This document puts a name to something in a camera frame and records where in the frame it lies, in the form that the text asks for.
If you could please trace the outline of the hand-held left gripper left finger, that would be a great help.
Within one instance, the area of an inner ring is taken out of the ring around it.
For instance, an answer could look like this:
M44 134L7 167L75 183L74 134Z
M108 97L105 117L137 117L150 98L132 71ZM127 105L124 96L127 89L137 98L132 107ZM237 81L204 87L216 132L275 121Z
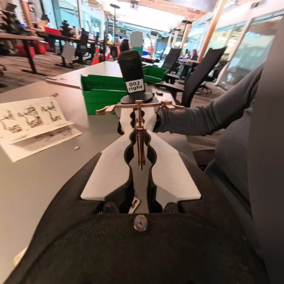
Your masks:
M129 210L134 199L133 172L135 131L129 131L105 148L80 198L85 201L113 202L119 210Z

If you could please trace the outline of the paper instruction booklet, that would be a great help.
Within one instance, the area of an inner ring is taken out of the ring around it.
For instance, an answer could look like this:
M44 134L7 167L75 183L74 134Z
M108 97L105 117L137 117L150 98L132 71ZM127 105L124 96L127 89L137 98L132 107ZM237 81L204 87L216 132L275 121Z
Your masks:
M11 162L82 135L50 97L0 104L0 144Z

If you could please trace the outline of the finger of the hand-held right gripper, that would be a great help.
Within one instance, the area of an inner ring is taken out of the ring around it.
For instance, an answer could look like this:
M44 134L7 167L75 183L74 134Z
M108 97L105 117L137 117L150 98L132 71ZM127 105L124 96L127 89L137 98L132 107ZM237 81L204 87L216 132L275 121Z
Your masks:
M116 116L119 119L118 123L118 133L119 134L131 134L133 132L132 117L133 107L118 107L121 104L116 105Z
M156 131L161 126L161 117L159 115L159 109L161 104L143 104L142 112L143 127L145 130Z

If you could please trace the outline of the dark wooden desk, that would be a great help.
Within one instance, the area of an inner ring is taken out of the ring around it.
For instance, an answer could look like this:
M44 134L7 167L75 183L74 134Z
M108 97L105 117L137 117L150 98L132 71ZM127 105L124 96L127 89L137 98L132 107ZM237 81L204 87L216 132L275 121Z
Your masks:
M15 40L21 40L23 42L24 50L26 52L31 69L21 69L22 72L36 74L39 76L48 76L48 74L40 73L37 71L33 57L31 56L28 46L28 41L42 41L43 38L36 36L24 36L24 35L14 35L9 33L0 33L0 39L6 39L6 40L15 39Z

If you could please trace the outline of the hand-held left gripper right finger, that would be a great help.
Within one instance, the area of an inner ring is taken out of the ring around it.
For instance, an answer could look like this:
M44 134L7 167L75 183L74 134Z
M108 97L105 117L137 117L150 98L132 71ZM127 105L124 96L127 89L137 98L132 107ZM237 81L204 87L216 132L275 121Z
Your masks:
M146 130L145 143L147 158L152 165L149 172L149 200L156 201L163 209L169 203L200 200L194 180L184 164L179 151L158 137L151 130Z

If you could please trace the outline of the person's right forearm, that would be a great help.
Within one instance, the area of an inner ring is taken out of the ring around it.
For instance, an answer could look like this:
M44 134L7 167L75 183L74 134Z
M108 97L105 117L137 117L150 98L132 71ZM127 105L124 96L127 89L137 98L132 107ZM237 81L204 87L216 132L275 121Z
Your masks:
M232 89L206 105L156 114L155 133L170 132L188 136L211 135L240 119L255 98L265 63L247 74Z

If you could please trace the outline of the green plastic bin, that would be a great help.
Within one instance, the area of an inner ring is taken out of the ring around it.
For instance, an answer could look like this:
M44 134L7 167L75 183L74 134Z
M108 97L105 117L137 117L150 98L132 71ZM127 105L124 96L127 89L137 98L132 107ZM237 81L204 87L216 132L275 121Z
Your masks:
M169 69L160 68L157 66L145 65L143 67L144 83L156 84L165 81Z
M128 95L122 77L81 75L80 83L88 115L95 115L97 110L105 106L116 105Z

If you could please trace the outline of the wooden handlebar model part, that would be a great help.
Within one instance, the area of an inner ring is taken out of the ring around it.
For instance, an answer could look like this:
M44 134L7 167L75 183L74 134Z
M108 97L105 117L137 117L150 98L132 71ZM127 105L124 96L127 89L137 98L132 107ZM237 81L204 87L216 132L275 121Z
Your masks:
M162 100L157 103L144 103L143 100L136 100L134 104L116 104L105 106L102 109L96 110L96 115L111 115L115 109L125 109L125 108L132 108L133 111L137 111L137 115L135 115L135 134L136 134L136 142L137 142L137 153L138 153L138 165L140 170L143 169L143 166L146 165L145 161L145 154L144 154L144 122L143 122L143 115L142 115L142 108L165 108L169 111L175 110L183 110L184 106L175 105L170 100Z

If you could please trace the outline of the black office chair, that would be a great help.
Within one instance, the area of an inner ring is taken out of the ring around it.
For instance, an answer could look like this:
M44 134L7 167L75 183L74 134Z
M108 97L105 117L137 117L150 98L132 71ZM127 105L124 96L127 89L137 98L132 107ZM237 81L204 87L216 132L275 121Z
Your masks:
M191 101L201 84L206 81L209 73L220 61L227 47L212 49L210 48L199 64L193 70L193 73L184 80L184 83L179 83L181 79L176 76L167 74L166 81L156 83L155 87L160 87L168 90L176 101L177 93L182 93L181 105L189 108Z

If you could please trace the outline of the orange traffic cone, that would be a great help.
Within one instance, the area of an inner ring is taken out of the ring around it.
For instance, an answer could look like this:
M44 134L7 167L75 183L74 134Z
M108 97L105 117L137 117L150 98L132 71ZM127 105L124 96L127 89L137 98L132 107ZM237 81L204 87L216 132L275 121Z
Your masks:
M91 65L93 66L93 65L96 65L98 63L100 63L100 47L99 46L96 47Z

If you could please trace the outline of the grey leaning board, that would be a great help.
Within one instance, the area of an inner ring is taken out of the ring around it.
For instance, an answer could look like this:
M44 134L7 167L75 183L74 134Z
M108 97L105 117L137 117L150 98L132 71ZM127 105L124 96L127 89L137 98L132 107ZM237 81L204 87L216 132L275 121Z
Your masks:
M74 46L69 42L65 42L65 45L61 53L62 61L71 64L73 62L74 55L75 55Z

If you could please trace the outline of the person's torso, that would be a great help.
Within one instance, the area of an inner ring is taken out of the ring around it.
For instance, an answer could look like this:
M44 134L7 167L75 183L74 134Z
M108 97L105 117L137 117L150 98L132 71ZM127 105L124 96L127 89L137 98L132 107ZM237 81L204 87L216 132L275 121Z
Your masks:
M229 105L221 106L221 110L229 111L237 107L237 102L244 95L251 95L252 102L241 104L238 119L234 119L218 140L215 160L211 166L216 166L229 182L225 189L229 200L236 209L248 233L252 232L257 244L261 243L261 252L265 256L270 277L275 283L283 283L283 88L273 91L283 83L283 67L269 67L270 77L264 77L263 86L256 90L263 95L260 115L254 116L254 127L250 126L256 91L252 79L257 71L262 72L265 60L273 42L270 36L265 55L257 69L246 74L242 80L229 89L218 102Z

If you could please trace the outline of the red storage bin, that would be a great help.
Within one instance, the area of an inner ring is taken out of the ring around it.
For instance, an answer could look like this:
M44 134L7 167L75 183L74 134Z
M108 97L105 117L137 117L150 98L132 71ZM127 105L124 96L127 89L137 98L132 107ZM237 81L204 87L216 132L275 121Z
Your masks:
M27 54L25 52L23 45L16 44L15 48L16 48L17 55L19 57L27 57ZM35 57L36 55L46 54L45 46L42 43L35 43L33 46L29 46L29 51L32 57Z

